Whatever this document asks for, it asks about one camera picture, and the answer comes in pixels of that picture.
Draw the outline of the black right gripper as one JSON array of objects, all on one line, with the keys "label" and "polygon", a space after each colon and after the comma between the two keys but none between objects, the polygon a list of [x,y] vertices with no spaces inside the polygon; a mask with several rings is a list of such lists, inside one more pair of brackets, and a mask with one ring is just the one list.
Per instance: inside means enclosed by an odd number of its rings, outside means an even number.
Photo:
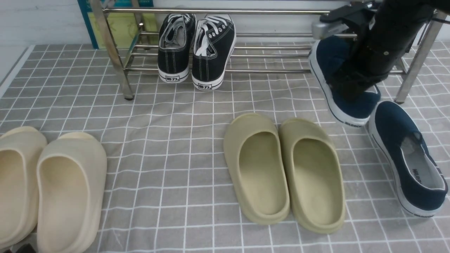
[{"label": "black right gripper", "polygon": [[391,58],[382,53],[330,53],[328,84],[340,102],[378,102],[377,84],[391,70]]}]

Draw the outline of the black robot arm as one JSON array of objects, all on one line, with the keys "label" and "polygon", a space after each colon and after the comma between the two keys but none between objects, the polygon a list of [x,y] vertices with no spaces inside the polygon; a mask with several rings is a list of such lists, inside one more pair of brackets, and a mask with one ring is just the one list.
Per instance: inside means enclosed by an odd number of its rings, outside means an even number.
[{"label": "black robot arm", "polygon": [[320,21],[341,21],[357,34],[350,54],[329,80],[332,91],[352,101],[386,79],[435,10],[449,13],[448,0],[384,0],[373,12],[366,4],[344,6]]}]

